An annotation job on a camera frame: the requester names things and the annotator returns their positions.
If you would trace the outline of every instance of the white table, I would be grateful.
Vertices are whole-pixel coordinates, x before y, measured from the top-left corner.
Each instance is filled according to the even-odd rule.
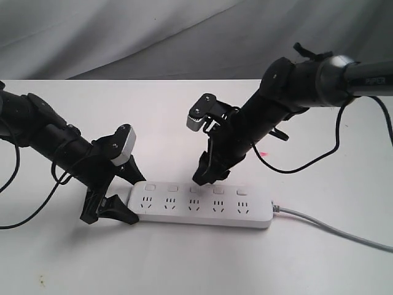
[[[190,182],[207,137],[185,126],[189,108],[211,92],[241,106],[259,81],[5,81],[35,93],[87,140],[122,123],[136,133],[134,156],[148,180]],[[393,99],[384,99],[393,113]],[[280,125],[288,142],[259,143],[267,160],[295,168],[334,145],[337,109],[312,109]],[[253,153],[227,184],[261,185],[280,205],[393,245],[393,152],[378,105],[358,99],[344,112],[342,146],[295,175],[267,169]],[[0,182],[14,150],[0,143]],[[0,196],[0,224],[27,217],[54,185],[50,162],[21,151],[20,173]],[[125,193],[117,181],[112,191]],[[393,255],[287,216],[268,230],[79,220],[85,187],[60,187],[26,225],[0,231],[1,294],[392,294]]]

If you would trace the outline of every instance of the power strip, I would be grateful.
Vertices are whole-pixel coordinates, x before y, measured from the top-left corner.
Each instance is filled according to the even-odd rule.
[[[271,199],[257,187],[141,181],[128,207],[141,221],[265,229],[273,219]]]

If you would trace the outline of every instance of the gray backdrop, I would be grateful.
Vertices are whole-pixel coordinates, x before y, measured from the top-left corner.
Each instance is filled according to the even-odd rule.
[[[260,79],[292,46],[393,59],[390,0],[0,1],[1,79]]]

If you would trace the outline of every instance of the black robotic arm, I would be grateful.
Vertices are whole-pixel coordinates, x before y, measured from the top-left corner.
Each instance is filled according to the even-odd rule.
[[[59,180],[55,174],[58,165],[68,171],[70,177],[86,185],[88,190],[81,220],[88,224],[98,218],[111,218],[128,224],[138,222],[138,216],[118,195],[105,196],[115,176],[131,184],[145,180],[131,154],[136,141],[132,127],[124,124],[113,135],[89,143],[78,128],[67,124],[38,96],[32,93],[18,96],[4,91],[4,87],[1,83],[0,139],[20,147],[31,146],[52,161],[55,180]]]
[[[205,93],[190,109],[188,128],[204,126],[209,136],[193,176],[197,184],[227,178],[229,169],[267,134],[288,140],[276,126],[309,108],[345,107],[363,95],[393,95],[393,61],[363,65],[332,52],[314,54],[299,43],[294,48],[308,60],[295,64],[282,57],[273,62],[243,107]]]

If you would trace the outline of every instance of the gray cable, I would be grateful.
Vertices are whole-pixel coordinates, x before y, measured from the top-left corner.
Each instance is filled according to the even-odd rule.
[[[298,216],[300,218],[304,218],[304,219],[306,219],[308,221],[311,221],[312,223],[317,224],[322,229],[326,230],[327,232],[330,232],[331,234],[339,235],[339,236],[341,236],[343,238],[347,238],[348,240],[352,240],[354,242],[357,242],[357,243],[360,243],[360,244],[363,244],[363,245],[366,245],[366,246],[369,246],[369,247],[372,247],[372,248],[376,248],[376,249],[379,249],[379,250],[383,250],[383,251],[387,251],[387,252],[393,253],[393,247],[391,247],[391,246],[387,246],[387,245],[384,245],[384,244],[376,243],[376,242],[367,240],[365,238],[361,238],[361,237],[358,237],[356,235],[351,235],[351,234],[349,234],[347,232],[343,232],[340,229],[336,229],[336,228],[334,228],[334,227],[332,227],[332,226],[330,226],[330,225],[328,225],[328,224],[326,224],[326,223],[324,223],[322,221],[319,221],[318,219],[315,219],[315,218],[313,218],[311,216],[308,216],[306,214],[303,214],[301,212],[298,212],[298,211],[295,211],[295,210],[291,210],[291,209],[287,209],[287,208],[283,208],[283,207],[280,207],[278,205],[273,205],[273,212],[275,212],[275,213],[284,212],[284,213],[287,213],[287,214]]]

